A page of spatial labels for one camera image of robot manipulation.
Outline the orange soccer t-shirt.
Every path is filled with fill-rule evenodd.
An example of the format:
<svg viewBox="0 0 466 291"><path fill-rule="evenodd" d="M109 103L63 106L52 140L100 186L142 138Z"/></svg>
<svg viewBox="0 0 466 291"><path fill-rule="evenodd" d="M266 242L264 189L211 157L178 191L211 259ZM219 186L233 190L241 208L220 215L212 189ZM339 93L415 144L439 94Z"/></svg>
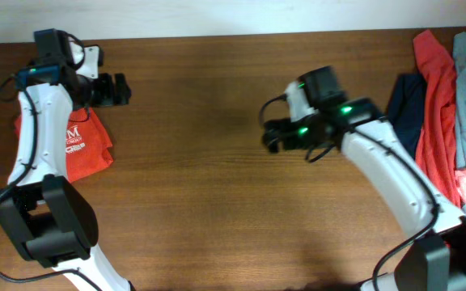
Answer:
<svg viewBox="0 0 466 291"><path fill-rule="evenodd" d="M32 168L20 186L38 183L46 175L74 182L112 164L111 139L93 109L80 109L69 116L62 109L43 109L37 120L34 124L31 113L25 112L15 121L19 148L10 183L29 163Z"/></svg>

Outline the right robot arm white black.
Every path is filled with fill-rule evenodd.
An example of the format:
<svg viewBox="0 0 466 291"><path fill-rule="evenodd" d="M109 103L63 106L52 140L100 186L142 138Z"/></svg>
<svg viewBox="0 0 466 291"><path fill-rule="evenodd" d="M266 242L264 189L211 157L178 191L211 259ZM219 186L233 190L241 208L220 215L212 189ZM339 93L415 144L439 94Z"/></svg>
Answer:
<svg viewBox="0 0 466 291"><path fill-rule="evenodd" d="M418 168L388 119L368 99L325 103L303 117L259 120L279 150L338 149L371 182L406 240L356 290L466 290L466 215Z"/></svg>

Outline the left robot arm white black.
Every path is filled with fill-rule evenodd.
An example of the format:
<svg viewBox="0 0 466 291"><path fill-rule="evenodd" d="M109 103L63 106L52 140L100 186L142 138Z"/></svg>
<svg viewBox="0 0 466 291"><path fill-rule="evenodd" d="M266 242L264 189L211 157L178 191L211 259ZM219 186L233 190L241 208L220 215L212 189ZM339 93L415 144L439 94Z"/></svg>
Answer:
<svg viewBox="0 0 466 291"><path fill-rule="evenodd" d="M0 190L0 226L18 254L65 276L79 290L131 290L101 250L93 208L68 180L66 130L77 74L59 65L13 76L19 92L19 147Z"/></svg>

